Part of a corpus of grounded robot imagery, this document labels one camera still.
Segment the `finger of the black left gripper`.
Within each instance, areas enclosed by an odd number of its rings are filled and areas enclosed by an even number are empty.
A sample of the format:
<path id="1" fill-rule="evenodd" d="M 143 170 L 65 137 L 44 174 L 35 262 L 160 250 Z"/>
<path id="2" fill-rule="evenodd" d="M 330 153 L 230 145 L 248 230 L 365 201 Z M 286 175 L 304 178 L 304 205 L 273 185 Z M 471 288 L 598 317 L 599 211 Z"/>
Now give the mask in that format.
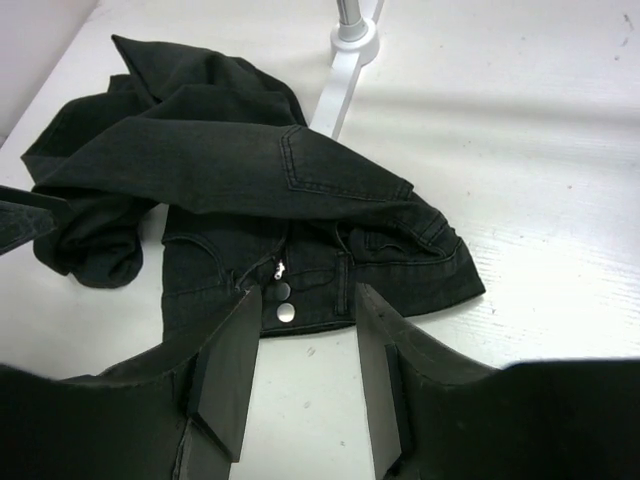
<path id="1" fill-rule="evenodd" d="M 1 187 L 1 254 L 55 231 L 73 216 L 63 199 Z"/>

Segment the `black denim trousers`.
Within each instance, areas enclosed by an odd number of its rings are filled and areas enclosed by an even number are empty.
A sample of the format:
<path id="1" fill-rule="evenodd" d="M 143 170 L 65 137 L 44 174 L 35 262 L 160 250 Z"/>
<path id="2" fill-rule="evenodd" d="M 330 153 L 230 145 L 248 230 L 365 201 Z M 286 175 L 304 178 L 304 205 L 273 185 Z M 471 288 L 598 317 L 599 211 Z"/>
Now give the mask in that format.
<path id="1" fill-rule="evenodd" d="M 22 157 L 35 191 L 71 209 L 34 242 L 43 264 L 125 286 L 143 263 L 141 221 L 163 204 L 166 336 L 255 286 L 266 337 L 351 326 L 359 283 L 404 316 L 484 293 L 445 216 L 311 130 L 285 83 L 204 48 L 113 42 L 127 73 L 67 103 Z"/>

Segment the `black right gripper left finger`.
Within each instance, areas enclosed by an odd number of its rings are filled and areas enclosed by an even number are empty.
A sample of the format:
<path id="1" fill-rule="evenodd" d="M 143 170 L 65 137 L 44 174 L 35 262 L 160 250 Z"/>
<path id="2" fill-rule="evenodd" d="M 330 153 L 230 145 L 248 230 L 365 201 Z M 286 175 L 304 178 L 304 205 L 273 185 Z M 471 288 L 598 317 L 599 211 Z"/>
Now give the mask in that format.
<path id="1" fill-rule="evenodd" d="M 261 331 L 260 290 L 246 291 L 199 351 L 175 462 L 177 479 L 227 479 L 240 460 Z"/>

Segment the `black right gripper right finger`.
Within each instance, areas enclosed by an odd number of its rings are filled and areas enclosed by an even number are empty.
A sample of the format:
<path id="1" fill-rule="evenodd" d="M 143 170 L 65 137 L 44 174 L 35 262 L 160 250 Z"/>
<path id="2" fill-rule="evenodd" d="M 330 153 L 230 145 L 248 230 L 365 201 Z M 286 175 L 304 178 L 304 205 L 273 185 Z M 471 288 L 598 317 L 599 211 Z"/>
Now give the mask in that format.
<path id="1" fill-rule="evenodd" d="M 378 479 L 497 479 L 494 368 L 436 340 L 376 290 L 355 293 L 360 368 Z"/>

